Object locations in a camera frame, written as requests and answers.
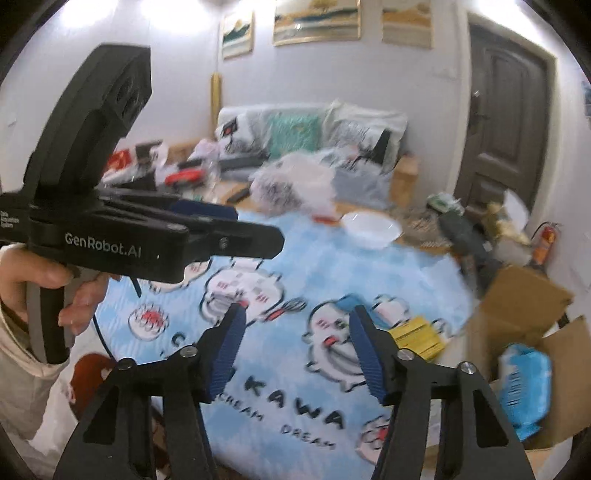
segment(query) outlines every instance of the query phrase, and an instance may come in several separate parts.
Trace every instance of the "hand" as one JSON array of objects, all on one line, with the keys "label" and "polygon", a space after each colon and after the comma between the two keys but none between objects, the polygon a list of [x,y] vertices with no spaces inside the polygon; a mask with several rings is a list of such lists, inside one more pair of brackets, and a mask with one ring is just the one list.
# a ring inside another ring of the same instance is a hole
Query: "hand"
[{"label": "hand", "polygon": [[[0,257],[0,299],[25,323],[28,323],[27,282],[43,288],[61,288],[73,278],[68,268],[23,247],[9,247]],[[60,312],[58,324],[69,327],[74,335],[84,332],[99,303],[105,299],[108,283],[106,273],[83,283],[76,291],[72,305]]]}]

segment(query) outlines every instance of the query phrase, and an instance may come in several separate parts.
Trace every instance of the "wooden door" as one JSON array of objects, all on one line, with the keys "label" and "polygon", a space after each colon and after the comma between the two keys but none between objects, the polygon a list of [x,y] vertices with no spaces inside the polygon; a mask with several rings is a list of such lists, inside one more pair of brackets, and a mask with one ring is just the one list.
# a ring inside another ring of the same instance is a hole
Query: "wooden door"
[{"label": "wooden door", "polygon": [[472,101],[455,195],[469,217],[513,190],[533,206],[544,165],[548,74],[544,60],[472,26]]}]

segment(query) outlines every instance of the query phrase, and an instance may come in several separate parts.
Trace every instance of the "bed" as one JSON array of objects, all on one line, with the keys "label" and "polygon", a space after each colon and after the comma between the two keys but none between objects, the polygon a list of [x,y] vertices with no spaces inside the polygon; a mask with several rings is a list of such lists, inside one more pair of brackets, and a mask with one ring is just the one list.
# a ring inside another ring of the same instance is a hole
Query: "bed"
[{"label": "bed", "polygon": [[398,245],[365,251],[296,213],[240,219],[279,227],[284,251],[192,264],[180,284],[142,282],[140,299],[130,282],[111,282],[97,312],[105,343],[116,359],[157,361],[238,301],[248,327],[233,375],[203,406],[214,455],[251,479],[369,479],[390,413],[365,385],[348,312],[365,305],[383,329],[420,315],[453,336],[472,311],[457,265]]}]

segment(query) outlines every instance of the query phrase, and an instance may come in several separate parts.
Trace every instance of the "finger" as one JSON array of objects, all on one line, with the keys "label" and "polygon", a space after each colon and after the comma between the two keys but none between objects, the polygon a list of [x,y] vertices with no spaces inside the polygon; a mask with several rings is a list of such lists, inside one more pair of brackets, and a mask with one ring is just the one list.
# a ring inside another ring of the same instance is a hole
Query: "finger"
[{"label": "finger", "polygon": [[69,307],[66,307],[60,312],[57,324],[60,327],[85,325],[92,320],[92,316],[95,314],[95,310],[96,305],[70,305]]},{"label": "finger", "polygon": [[81,333],[84,333],[89,325],[90,325],[90,322],[87,323],[86,325],[70,325],[70,330],[72,331],[72,333],[75,336],[78,336]]},{"label": "finger", "polygon": [[72,304],[77,306],[97,306],[105,299],[108,285],[109,275],[106,273],[99,274],[96,279],[80,285],[76,290]]},{"label": "finger", "polygon": [[40,257],[25,248],[8,248],[1,257],[3,283],[36,283],[43,288],[68,285],[73,273],[63,265]]}]

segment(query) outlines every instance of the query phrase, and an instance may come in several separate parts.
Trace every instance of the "red fire extinguisher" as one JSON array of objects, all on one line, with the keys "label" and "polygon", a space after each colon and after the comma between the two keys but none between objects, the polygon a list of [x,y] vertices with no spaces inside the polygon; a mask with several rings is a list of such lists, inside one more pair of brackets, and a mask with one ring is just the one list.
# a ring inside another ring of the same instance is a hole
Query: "red fire extinguisher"
[{"label": "red fire extinguisher", "polygon": [[[535,235],[542,227],[544,227],[544,229],[537,241],[535,241]],[[550,256],[552,246],[556,243],[556,240],[558,240],[558,224],[552,222],[542,223],[535,231],[533,238],[534,252],[531,256],[531,262],[535,266],[543,267]]]}]

